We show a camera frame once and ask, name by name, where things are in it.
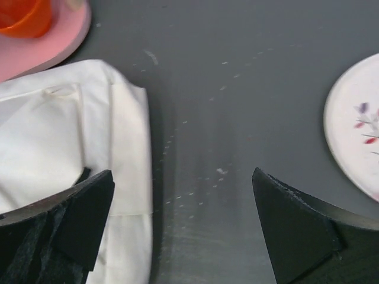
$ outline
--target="orange object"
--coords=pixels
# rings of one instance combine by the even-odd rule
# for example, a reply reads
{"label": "orange object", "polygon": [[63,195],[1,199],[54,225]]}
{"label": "orange object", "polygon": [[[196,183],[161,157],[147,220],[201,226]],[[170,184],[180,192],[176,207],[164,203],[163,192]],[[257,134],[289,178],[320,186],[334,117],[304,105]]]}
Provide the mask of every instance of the orange object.
{"label": "orange object", "polygon": [[51,0],[0,0],[0,34],[40,37],[52,24]]}

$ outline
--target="white cloth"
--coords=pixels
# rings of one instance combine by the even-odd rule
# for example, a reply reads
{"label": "white cloth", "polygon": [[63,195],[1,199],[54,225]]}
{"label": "white cloth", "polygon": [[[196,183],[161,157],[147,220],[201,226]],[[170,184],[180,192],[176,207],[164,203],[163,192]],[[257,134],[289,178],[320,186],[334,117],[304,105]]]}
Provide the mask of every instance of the white cloth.
{"label": "white cloth", "polygon": [[61,192],[84,167],[115,192],[88,284],[146,284],[152,177],[146,92],[100,60],[0,84],[0,213]]}

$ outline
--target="dark gray table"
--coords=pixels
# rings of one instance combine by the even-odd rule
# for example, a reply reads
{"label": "dark gray table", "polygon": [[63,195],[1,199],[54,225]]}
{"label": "dark gray table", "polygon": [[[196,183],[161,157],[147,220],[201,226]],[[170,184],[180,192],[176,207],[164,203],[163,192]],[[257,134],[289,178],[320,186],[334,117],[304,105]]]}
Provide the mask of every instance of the dark gray table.
{"label": "dark gray table", "polygon": [[151,283],[275,283],[255,167],[369,217],[379,206],[330,155],[323,107],[379,49],[367,0],[93,0],[68,61],[104,59],[147,89],[153,140]]}

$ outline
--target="white scuff mark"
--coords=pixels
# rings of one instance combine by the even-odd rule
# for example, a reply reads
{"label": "white scuff mark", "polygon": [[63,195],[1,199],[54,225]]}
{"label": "white scuff mark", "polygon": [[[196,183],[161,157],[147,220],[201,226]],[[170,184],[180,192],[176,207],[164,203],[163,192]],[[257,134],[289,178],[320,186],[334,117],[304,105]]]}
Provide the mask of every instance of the white scuff mark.
{"label": "white scuff mark", "polygon": [[216,172],[217,173],[221,173],[222,175],[226,175],[227,174],[227,170],[223,170],[222,168],[218,168],[217,170],[216,170]]}
{"label": "white scuff mark", "polygon": [[147,54],[147,56],[149,56],[153,60],[154,65],[158,65],[159,64],[158,58],[156,58],[156,56],[155,56],[154,53],[152,53],[151,51],[148,51],[146,49],[144,49],[143,51]]}

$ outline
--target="white plate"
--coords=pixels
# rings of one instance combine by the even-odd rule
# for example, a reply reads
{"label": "white plate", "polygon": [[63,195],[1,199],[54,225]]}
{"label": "white plate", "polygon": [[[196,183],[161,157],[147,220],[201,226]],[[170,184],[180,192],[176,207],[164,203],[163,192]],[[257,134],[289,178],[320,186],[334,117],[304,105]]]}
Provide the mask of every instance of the white plate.
{"label": "white plate", "polygon": [[336,82],[326,101],[324,129],[341,169],[379,202],[379,54]]}

